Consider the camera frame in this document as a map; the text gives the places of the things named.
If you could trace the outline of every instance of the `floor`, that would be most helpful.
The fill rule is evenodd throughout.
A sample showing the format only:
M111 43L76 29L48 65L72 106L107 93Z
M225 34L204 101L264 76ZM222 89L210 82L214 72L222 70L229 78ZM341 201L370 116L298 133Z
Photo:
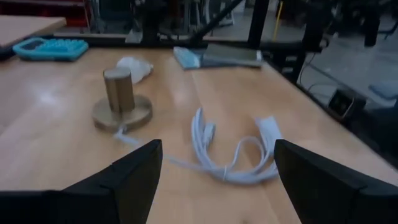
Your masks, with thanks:
M250 29L252 11L234 15L234 25L213 31L214 36L247 39ZM394 24L390 18L383 18L381 29L391 28ZM262 40L272 40L275 27L275 12L267 14ZM294 41L303 37L304 30L285 25L279 26L277 41ZM384 40L380 35L373 48L364 47L363 37L331 38L331 44L321 54L316 54L311 64L323 72L305 67L301 84L311 88L311 92L322 102L327 103L338 83L349 86L369 98L367 108L391 107L395 100L387 101L368 89L369 84L382 80L398 80L398 35ZM309 62L313 55L307 57Z

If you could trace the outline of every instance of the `white cable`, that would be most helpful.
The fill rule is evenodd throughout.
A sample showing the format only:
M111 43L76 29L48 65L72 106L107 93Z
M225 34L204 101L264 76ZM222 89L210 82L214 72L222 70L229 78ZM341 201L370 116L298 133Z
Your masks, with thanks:
M200 108L197 110L196 115L192 119L191 132L193 149L201 165L191 164L189 162L181 161L167 155L165 155L164 157L174 164L178 164L189 169L207 172L217 179L231 182L233 184L249 185L260 183L264 180L273 178L278 174L275 161L273 161L272 164L264 170L263 167L265 166L270 156L273 156L276 139L282 138L282 136L280 135L274 118L271 117L265 120L257 120L256 123L260 128L260 133L264 145L261 144L261 141L258 138L253 136L246 136L238 142L232 163L228 166L219 167L209 158L207 154L208 146L213 140L213 136L215 133L215 125L211 123L204 124L202 118L202 109ZM120 136L120 134L115 134L116 138L124 142L126 142L126 138L129 138L127 136L120 138ZM236 164L236 161L238 160L238 155L240 150L242 149L241 146L244 142L252 142L258 146L258 149L261 153L260 163L258 163L258 165L251 170L232 171L233 167Z
M336 84L334 84L334 83L314 83L314 84L310 85L310 87L307 89L308 92L311 93L311 89L313 87L315 87L315 86L333 86L333 87L336 87Z
M113 136L114 138L129 144L130 146L136 146L139 144L138 140L135 140L133 138L130 138L127 135L124 135L123 132L126 130L126 127L124 126L120 126L119 130L117 131L117 133Z
M324 97L324 98L331 98L331 96L328 96L326 94L322 94L322 93L311 93L313 96L320 96L320 97Z

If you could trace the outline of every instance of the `wooden table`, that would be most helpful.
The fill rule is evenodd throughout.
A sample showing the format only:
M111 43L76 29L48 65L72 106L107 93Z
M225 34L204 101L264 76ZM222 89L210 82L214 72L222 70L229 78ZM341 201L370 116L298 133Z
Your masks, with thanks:
M106 95L102 71L123 56L154 64L134 85L154 117L129 133L159 138L164 153L195 162L190 124L199 107L216 123L211 157L233 158L238 141L258 136L253 118L275 116L283 137L370 176L398 185L398 173L329 118L272 68L184 72L171 50L91 49L77 62L0 63L0 189L63 189L126 155L129 146L93 126L91 108ZM238 169L259 160L254 146ZM279 178L250 187L229 185L164 161L148 223L299 223Z
M7 47L34 34L45 34L66 24L62 17L0 16L0 47Z

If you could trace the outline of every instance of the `white cloth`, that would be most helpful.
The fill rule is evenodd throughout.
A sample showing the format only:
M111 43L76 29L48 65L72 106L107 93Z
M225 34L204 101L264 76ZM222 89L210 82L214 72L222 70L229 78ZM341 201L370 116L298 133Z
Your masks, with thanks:
M149 75L154 66L144 60L138 60L134 57L123 57L116 64L118 68L124 67L131 71L132 84L141 81L145 76Z

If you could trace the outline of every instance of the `white cord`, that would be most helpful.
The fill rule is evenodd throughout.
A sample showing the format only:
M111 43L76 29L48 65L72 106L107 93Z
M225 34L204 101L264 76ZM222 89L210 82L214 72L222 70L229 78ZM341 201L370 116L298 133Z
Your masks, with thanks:
M311 93L311 89L313 87L315 87L315 86L333 86L333 87L336 87L336 84L333 84L333 83L314 83L314 84L310 85L310 87L308 88L308 92Z
M263 167L265 166L270 156L273 156L272 154L274 152L276 138L281 138L279 137L280 132L274 118L272 118L271 120L271 125L268 125L270 122L266 121L268 123L266 125L269 128L261 127L261 122L261 120L257 120L256 123L260 127L260 133L264 142L264 146L263 144L261 144L261 141L258 138L253 136L246 136L238 142L232 163L228 166L219 167L209 158L207 154L208 146L213 140L213 136L215 133L215 124L204 124L202 118L202 109L200 108L197 110L196 115L192 119L191 132L193 149L201 165L181 161L168 155L165 155L164 157L174 164L178 164L180 166L193 170L207 172L217 179L231 182L233 184L249 185L260 183L264 180L273 178L278 174L275 161L273 161L273 163L265 170L263 170ZM126 138L129 138L127 136L120 138L120 135L115 134L115 137L126 143L131 142L125 141ZM245 142L252 142L258 146L258 149L261 153L260 163L255 168L248 171L232 171L233 167L236 164L236 161L238 160L238 155L240 150L242 149L242 145Z
M314 96L320 96L320 97L324 97L324 98L331 98L331 96L328 96L326 94L322 94L322 93L311 93Z

